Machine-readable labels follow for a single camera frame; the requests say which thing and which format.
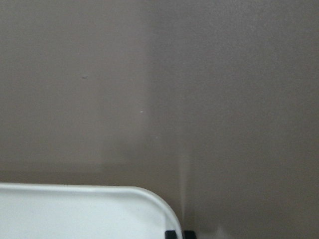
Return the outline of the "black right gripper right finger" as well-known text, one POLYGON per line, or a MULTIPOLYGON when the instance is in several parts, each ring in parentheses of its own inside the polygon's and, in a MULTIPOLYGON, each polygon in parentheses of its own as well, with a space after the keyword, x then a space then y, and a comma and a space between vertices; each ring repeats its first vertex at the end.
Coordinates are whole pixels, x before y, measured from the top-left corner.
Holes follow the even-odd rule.
POLYGON ((184 239, 196 239, 196 233, 195 233, 195 231, 184 230, 183 231, 183 238, 184 239))

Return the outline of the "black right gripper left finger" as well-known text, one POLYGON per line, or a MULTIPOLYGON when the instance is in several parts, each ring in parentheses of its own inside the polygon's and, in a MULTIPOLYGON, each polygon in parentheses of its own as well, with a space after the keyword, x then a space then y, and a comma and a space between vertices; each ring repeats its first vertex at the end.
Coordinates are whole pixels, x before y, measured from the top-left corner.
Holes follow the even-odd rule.
POLYGON ((176 231, 175 230, 167 230, 164 233, 165 239, 176 239, 176 231))

